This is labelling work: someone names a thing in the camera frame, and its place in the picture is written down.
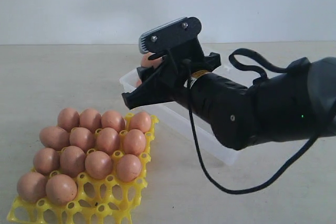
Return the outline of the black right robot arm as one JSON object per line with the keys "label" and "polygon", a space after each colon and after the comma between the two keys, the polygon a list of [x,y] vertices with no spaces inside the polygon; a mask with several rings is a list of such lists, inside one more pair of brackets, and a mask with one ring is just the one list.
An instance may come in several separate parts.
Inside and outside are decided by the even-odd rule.
{"label": "black right robot arm", "polygon": [[304,140],[319,132],[335,136],[327,116],[335,102],[335,58],[301,58],[278,68],[260,54],[238,49],[256,65],[234,66],[260,76],[246,87],[214,73],[219,54],[165,56],[157,68],[139,68],[142,83],[122,94],[129,109],[176,102],[208,123],[227,148],[242,150],[265,142]]}

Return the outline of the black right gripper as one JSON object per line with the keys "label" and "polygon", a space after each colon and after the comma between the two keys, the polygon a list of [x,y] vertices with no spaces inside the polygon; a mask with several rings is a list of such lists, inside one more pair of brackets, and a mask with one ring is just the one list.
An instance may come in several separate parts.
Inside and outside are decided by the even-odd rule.
{"label": "black right gripper", "polygon": [[136,68],[142,84],[132,92],[122,93],[125,106],[135,109],[175,101],[182,106],[211,106],[220,94],[219,77],[212,73],[221,65],[220,55],[210,53],[201,61],[179,58],[177,72],[170,58],[162,56],[158,67]]}

